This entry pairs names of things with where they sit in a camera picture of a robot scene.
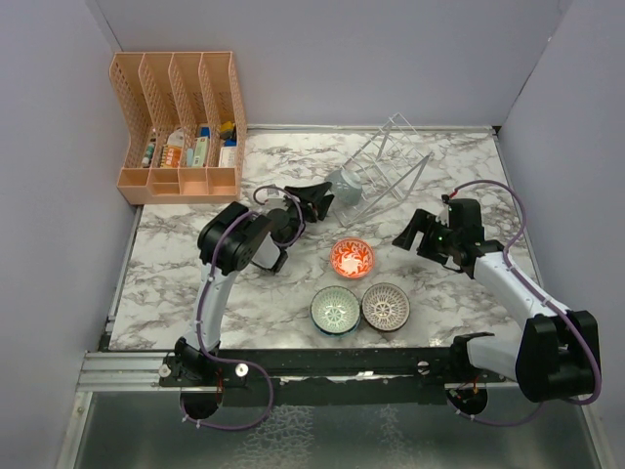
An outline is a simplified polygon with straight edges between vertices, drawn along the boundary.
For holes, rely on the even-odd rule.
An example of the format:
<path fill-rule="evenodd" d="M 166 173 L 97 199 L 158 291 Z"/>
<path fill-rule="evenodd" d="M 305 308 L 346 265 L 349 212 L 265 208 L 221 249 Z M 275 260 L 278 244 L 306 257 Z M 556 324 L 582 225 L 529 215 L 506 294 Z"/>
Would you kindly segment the orange floral bowl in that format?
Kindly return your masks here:
<path fill-rule="evenodd" d="M 373 270 L 375 254 L 364 240 L 356 237 L 343 238 L 330 251 L 330 265 L 341 277 L 362 278 Z"/>

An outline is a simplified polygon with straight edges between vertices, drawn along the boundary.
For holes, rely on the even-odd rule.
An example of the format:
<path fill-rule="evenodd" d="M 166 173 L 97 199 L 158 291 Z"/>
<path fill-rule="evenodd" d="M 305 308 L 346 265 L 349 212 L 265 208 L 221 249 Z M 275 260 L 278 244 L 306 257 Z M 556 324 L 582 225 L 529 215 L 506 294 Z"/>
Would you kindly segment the brown line pattern bowl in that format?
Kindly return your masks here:
<path fill-rule="evenodd" d="M 381 282 L 370 286 L 363 294 L 361 313 L 365 321 L 375 330 L 395 332 L 408 322 L 410 303 L 401 288 Z"/>

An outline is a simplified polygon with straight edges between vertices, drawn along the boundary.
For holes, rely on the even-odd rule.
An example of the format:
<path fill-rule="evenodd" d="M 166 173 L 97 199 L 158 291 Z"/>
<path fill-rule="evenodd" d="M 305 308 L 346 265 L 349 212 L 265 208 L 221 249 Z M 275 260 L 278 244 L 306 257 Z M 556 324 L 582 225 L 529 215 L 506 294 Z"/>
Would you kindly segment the green line pattern bowl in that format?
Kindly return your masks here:
<path fill-rule="evenodd" d="M 313 297 L 311 319 L 315 327 L 330 336 L 343 336 L 356 330 L 360 323 L 360 303 L 347 288 L 332 285 Z"/>

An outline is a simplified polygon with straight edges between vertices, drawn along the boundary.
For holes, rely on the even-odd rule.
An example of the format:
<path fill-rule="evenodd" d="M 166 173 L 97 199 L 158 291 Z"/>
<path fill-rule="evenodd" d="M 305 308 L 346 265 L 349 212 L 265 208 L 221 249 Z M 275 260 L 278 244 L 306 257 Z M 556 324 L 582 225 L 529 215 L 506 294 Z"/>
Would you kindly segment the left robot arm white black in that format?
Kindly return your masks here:
<path fill-rule="evenodd" d="M 197 239 L 201 284 L 194 304 L 191 331 L 178 339 L 175 357 L 190 383 L 201 386 L 215 376 L 221 361 L 216 352 L 230 292 L 239 273 L 252 264 L 265 272 L 279 272 L 287 249 L 308 224 L 326 218 L 334 199 L 332 184 L 307 187 L 262 186 L 277 191 L 283 205 L 266 213 L 232 202 L 201 230 Z"/>

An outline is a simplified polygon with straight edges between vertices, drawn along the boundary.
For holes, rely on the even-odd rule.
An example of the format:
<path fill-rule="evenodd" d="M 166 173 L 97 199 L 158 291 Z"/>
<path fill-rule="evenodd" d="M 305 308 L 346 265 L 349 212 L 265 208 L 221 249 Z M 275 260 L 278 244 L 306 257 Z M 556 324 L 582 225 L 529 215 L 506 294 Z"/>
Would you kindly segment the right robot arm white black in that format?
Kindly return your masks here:
<path fill-rule="evenodd" d="M 443 204 L 438 215 L 416 210 L 394 246 L 414 249 L 442 266 L 453 263 L 457 272 L 486 288 L 521 329 L 518 340 L 490 332 L 455 337 L 450 374 L 470 382 L 483 370 L 497 373 L 517 382 L 534 403 L 596 395 L 601 359 L 595 318 L 548 296 L 501 242 L 486 239 L 477 200 L 445 197 Z"/>

